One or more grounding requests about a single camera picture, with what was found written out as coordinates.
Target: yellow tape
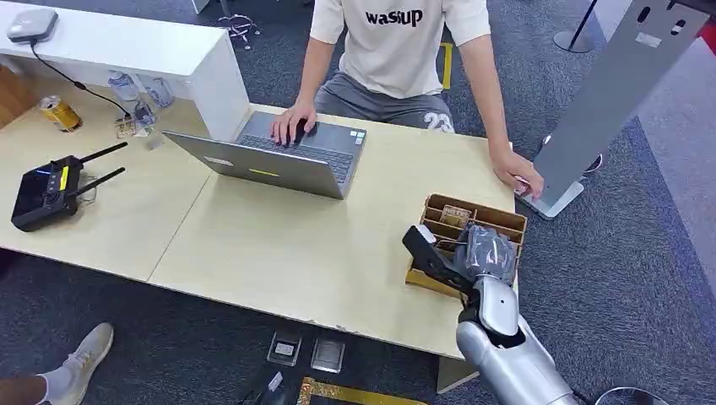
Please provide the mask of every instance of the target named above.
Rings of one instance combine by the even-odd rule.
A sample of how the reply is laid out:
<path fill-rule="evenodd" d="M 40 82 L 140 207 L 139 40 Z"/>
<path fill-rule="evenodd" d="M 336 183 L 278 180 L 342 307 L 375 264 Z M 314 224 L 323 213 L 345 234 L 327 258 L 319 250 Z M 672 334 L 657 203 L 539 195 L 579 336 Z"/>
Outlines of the yellow tape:
<path fill-rule="evenodd" d="M 67 176 L 69 175 L 69 166 L 62 168 L 62 177 L 60 177 L 60 191 L 64 190 L 67 186 Z"/>
<path fill-rule="evenodd" d="M 443 42 L 440 46 L 445 47 L 445 62 L 442 64 L 442 88 L 450 89 L 450 76 L 453 73 L 453 44 Z"/>
<path fill-rule="evenodd" d="M 263 170 L 256 170 L 256 169 L 249 169 L 249 171 L 252 171 L 252 172 L 254 172 L 254 173 L 258 173 L 259 175 L 279 177 L 279 175 L 277 175 L 277 174 L 275 174 L 275 173 L 271 173 L 270 171 L 263 171 Z"/>
<path fill-rule="evenodd" d="M 391 397 L 389 395 L 361 391 L 344 386 L 333 386 L 306 377 L 301 384 L 301 393 L 299 394 L 297 405 L 309 405 L 311 395 L 344 402 L 359 403 L 361 405 L 426 405 L 423 402 L 413 401 L 411 399 Z"/>

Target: black cable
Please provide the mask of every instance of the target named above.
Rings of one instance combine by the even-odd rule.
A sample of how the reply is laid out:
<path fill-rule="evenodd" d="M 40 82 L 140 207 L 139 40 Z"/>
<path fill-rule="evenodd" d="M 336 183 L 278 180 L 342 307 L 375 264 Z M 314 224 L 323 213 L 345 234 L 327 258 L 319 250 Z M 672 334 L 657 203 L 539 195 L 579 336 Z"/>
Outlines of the black cable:
<path fill-rule="evenodd" d="M 48 68 L 54 70 L 55 72 L 57 72 L 57 74 L 59 74 L 60 76 L 64 77 L 65 79 L 67 79 L 69 82 L 71 82 L 72 84 L 74 84 L 74 87 L 76 87 L 76 88 L 78 88 L 78 89 L 80 89 L 80 90 L 86 91 L 87 93 L 90 93 L 91 95 L 93 95 L 93 96 L 95 96 L 95 97 L 99 97 L 99 98 L 101 98 L 101 99 L 103 99 L 103 100 L 107 100 L 107 101 L 111 102 L 113 105 L 116 105 L 117 108 L 119 108 L 120 110 L 122 110 L 122 112 L 124 112 L 124 116 L 125 116 L 125 117 L 130 117 L 130 116 L 131 116 L 131 114 L 129 114 L 129 112 L 127 112 L 127 110 L 125 110 L 124 107 L 122 107 L 121 105 L 119 105 L 116 101 L 110 100 L 110 99 L 106 98 L 104 95 L 97 94 L 97 93 L 95 93 L 94 91 L 92 91 L 92 90 L 90 90 L 90 89 L 87 89 L 87 86 L 85 86 L 84 84 L 82 84 L 82 83 L 80 83 L 80 82 L 78 82 L 78 81 L 76 81 L 76 80 L 72 80 L 72 79 L 69 78 L 65 73 L 60 72 L 59 70 L 55 69 L 51 64 L 49 64 L 49 63 L 45 62 L 44 60 L 42 60 L 42 58 L 41 58 L 39 55 L 37 55 L 37 52 L 35 51 L 35 45 L 36 45 L 36 44 L 37 44 L 37 40 L 32 40 L 32 41 L 30 42 L 30 49 L 32 50 L 32 54 L 35 55 L 35 57 L 37 58 L 37 60 L 40 61 L 40 62 L 42 62 L 43 65 L 45 65 L 45 66 L 47 66 Z"/>

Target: number 23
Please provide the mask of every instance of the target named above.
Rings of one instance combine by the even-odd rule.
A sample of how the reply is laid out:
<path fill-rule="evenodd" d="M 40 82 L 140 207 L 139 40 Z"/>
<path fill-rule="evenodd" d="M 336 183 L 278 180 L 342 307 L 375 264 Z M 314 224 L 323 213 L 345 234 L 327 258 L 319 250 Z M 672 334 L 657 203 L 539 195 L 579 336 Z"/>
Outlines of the number 23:
<path fill-rule="evenodd" d="M 439 125 L 443 132 L 455 132 L 448 114 L 438 115 L 435 112 L 428 112 L 424 120 L 425 122 L 429 122 L 427 129 L 437 129 Z"/>

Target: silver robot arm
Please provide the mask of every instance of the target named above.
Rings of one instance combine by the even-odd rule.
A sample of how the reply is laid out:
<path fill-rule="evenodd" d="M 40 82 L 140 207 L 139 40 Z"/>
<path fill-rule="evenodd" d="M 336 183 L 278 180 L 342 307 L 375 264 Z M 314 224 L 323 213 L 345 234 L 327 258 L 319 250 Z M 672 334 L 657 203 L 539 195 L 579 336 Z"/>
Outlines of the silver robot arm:
<path fill-rule="evenodd" d="M 489 276 L 460 314 L 457 340 L 502 405 L 580 405 L 555 361 L 518 314 L 517 295 Z"/>
<path fill-rule="evenodd" d="M 403 238 L 425 274 L 468 298 L 458 317 L 458 347 L 495 392 L 502 405 L 580 405 L 561 378 L 555 361 L 519 315 L 517 294 L 495 273 L 475 275 L 464 264 L 465 246 L 452 262 L 436 249 L 424 225 Z"/>

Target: stanchion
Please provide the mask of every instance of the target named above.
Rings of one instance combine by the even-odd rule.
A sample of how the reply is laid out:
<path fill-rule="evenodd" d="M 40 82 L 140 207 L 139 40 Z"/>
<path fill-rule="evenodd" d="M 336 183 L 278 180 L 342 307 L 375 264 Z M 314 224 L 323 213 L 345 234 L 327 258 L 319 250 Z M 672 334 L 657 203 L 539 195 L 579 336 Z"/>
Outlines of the stanchion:
<path fill-rule="evenodd" d="M 580 34 L 582 34 L 582 29 L 584 28 L 584 25 L 587 24 L 589 15 L 592 13 L 592 10 L 594 10 L 594 6 L 596 4 L 597 0 L 592 0 L 591 4 L 589 4 L 589 8 L 587 8 L 587 13 L 584 15 L 582 22 L 579 23 L 576 31 L 567 30 L 556 33 L 555 36 L 552 37 L 555 45 L 567 52 L 574 53 L 586 53 L 593 50 L 594 43 L 592 40 L 589 39 L 587 34 Z"/>

